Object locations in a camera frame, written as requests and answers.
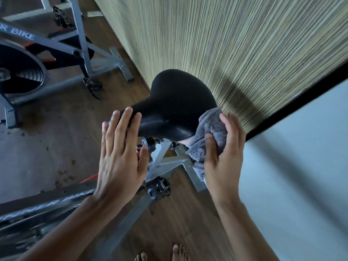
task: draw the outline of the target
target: exercise bike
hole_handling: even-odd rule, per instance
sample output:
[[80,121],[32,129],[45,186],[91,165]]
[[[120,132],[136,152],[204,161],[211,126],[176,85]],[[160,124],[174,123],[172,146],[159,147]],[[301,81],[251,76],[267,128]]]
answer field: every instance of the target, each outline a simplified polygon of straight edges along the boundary
[[[132,106],[133,114],[142,113],[138,136],[143,136],[142,142],[151,153],[148,174],[138,190],[146,193],[93,260],[106,260],[151,202],[170,195],[169,179],[179,167],[185,169],[198,192],[206,189],[185,154],[185,144],[195,135],[198,118],[215,107],[209,89],[191,74],[166,70],[155,77],[150,95]],[[169,148],[176,156],[164,157]],[[55,228],[93,194],[97,178],[95,175],[80,184],[0,204],[0,259],[23,253]]]
[[[101,90],[102,84],[92,78],[115,68],[122,71],[127,81],[133,80],[115,47],[110,48],[110,54],[92,44],[85,35],[78,0],[60,1],[70,3],[74,21],[68,20],[62,10],[53,6],[55,21],[61,30],[48,36],[27,31],[0,19],[0,32],[27,42],[22,46],[0,38],[0,103],[5,107],[5,120],[1,123],[6,123],[7,128],[20,125],[18,105],[29,100],[56,92],[79,81],[83,81],[89,93],[98,99],[94,92]],[[44,51],[49,51],[52,57],[39,58]],[[93,58],[96,52],[104,58]],[[50,70],[72,66],[79,66],[82,74],[52,84]]]

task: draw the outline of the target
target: striped wall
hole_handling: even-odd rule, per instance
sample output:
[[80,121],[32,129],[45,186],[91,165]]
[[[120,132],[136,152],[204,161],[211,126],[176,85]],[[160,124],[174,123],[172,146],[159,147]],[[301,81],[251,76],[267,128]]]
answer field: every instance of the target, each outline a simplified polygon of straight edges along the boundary
[[201,79],[250,131],[348,58],[348,0],[95,0],[146,83]]

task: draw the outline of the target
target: cleaning rag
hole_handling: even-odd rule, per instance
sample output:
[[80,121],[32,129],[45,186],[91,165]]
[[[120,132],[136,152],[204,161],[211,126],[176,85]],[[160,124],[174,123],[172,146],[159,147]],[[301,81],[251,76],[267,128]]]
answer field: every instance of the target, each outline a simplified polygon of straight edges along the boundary
[[186,153],[195,161],[194,171],[202,181],[205,177],[204,158],[206,155],[204,135],[206,133],[211,133],[214,136],[218,148],[218,155],[223,152],[226,145],[227,130],[225,124],[220,120],[219,115],[221,113],[221,108],[217,107],[202,114],[198,119],[199,124],[196,134],[187,145],[189,149]]

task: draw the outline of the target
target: finger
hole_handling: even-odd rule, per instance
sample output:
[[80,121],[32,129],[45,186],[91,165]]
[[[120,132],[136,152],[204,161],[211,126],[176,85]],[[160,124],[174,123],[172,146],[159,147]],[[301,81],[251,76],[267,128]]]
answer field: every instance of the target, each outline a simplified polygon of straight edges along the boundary
[[136,113],[127,131],[125,152],[134,152],[138,140],[138,131],[141,120],[141,113]]
[[107,133],[107,129],[109,124],[107,122],[103,122],[102,124],[102,151],[100,153],[100,159],[104,158],[107,154],[106,144],[105,144],[105,135]]
[[140,158],[138,162],[138,173],[141,175],[142,179],[144,180],[148,173],[149,158],[150,157],[148,153],[148,147],[144,145],[142,146],[140,150]]
[[129,124],[129,120],[132,116],[132,107],[127,107],[121,116],[121,119],[115,129],[114,151],[117,154],[123,154],[125,150],[125,138],[126,131]]
[[109,156],[113,150],[113,140],[115,137],[115,128],[117,127],[118,120],[120,119],[120,111],[116,110],[112,113],[112,117],[109,123],[109,128],[105,135],[105,145],[107,150],[107,155]]
[[212,134],[207,133],[204,136],[205,138],[205,147],[206,147],[206,155],[204,158],[204,167],[216,166],[218,160],[218,150],[216,147],[216,141]]
[[225,114],[220,114],[220,120],[225,124],[227,130],[226,146],[224,152],[231,153],[238,149],[238,128],[232,118]]
[[246,138],[246,133],[243,129],[243,127],[241,126],[241,122],[239,121],[239,119],[237,118],[236,115],[234,115],[233,113],[229,113],[228,117],[233,119],[237,129],[238,129],[238,135],[239,135],[239,141],[238,141],[238,145],[240,149],[244,149],[244,144],[245,144],[245,138]]

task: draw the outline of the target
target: white wall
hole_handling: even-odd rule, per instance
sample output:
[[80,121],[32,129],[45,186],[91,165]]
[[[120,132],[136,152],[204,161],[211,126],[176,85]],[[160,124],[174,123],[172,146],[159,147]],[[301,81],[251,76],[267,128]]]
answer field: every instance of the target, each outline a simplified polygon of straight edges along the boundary
[[239,188],[281,260],[348,260],[348,80],[248,141]]

